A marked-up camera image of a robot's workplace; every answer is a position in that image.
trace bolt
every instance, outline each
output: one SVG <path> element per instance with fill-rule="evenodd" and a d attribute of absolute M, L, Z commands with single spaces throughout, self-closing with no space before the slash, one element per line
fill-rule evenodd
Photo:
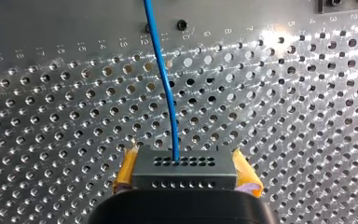
<path fill-rule="evenodd" d="M 176 24 L 176 27 L 180 31 L 185 31 L 187 29 L 187 21 L 179 20 L 178 23 Z"/>

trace blue cable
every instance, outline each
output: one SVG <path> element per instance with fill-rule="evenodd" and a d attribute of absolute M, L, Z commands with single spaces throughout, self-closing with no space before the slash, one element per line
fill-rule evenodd
<path fill-rule="evenodd" d="M 178 128 L 176 125 L 175 104 L 173 102 L 173 95 L 171 91 L 170 81 L 165 70 L 165 62 L 161 55 L 161 46 L 159 44 L 158 30 L 153 14 L 153 6 L 151 0 L 144 0 L 146 17 L 149 25 L 150 35 L 152 37 L 153 48 L 156 53 L 158 70 L 161 75 L 162 85 L 164 86 L 165 94 L 167 96 L 168 110 L 170 112 L 170 122 L 172 129 L 172 159 L 179 160 L 179 141 Z"/>

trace black object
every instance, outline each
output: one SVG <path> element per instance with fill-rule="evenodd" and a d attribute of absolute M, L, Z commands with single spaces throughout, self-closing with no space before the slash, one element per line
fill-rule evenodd
<path fill-rule="evenodd" d="M 229 150 L 182 151 L 172 161 L 168 150 L 139 148 L 132 172 L 137 189 L 234 189 L 237 171 Z"/>
<path fill-rule="evenodd" d="M 180 31 L 185 31 L 187 29 L 187 21 L 179 20 L 178 23 L 176 24 L 176 27 Z"/>
<path fill-rule="evenodd" d="M 261 200 L 235 190 L 136 189 L 101 203 L 89 224 L 278 224 Z"/>
<path fill-rule="evenodd" d="M 147 32 L 148 34 L 150 34 L 149 23 L 145 26 L 145 32 Z"/>
<path fill-rule="evenodd" d="M 358 0 L 317 0 L 318 13 L 337 13 L 358 10 Z"/>

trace metal plate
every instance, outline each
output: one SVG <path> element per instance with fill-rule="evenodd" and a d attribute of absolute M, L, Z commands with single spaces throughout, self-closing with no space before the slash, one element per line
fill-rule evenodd
<path fill-rule="evenodd" d="M 181 149 L 240 147 L 282 223 L 358 223 L 358 11 L 159 1 Z M 175 23 L 189 22 L 187 31 Z M 139 1 L 0 1 L 0 223 L 85 223 L 170 126 Z"/>

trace metal block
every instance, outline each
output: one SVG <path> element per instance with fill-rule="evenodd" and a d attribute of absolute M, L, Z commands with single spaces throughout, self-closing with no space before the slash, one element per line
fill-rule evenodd
<path fill-rule="evenodd" d="M 234 189 L 237 174 L 231 153 L 183 151 L 172 161 L 170 151 L 141 147 L 132 174 L 138 189 Z"/>
<path fill-rule="evenodd" d="M 319 13 L 358 10 L 358 0 L 318 0 Z"/>

